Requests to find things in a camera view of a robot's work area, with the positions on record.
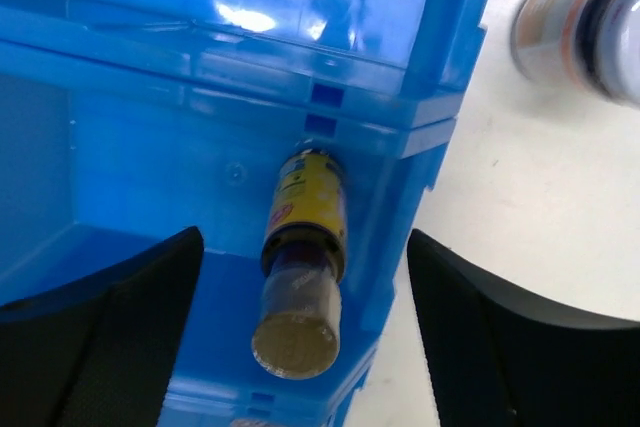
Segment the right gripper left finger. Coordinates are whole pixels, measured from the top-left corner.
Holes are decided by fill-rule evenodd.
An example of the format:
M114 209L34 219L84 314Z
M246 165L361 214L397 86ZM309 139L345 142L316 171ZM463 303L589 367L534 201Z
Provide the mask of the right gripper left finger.
M154 426L204 255L197 227L1 308L4 426Z

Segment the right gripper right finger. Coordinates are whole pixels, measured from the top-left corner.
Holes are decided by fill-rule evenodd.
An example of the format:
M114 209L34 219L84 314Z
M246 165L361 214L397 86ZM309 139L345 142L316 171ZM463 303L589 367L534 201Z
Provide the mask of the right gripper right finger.
M407 260L441 425L638 425L638 322L535 294L418 229Z

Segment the yellow small bottle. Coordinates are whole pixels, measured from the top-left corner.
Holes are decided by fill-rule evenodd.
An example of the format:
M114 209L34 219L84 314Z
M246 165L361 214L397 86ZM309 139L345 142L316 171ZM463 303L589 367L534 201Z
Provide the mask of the yellow small bottle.
M340 350L347 216L341 166L321 150L282 165L261 267L265 284L251 347L269 373L306 380L326 372Z

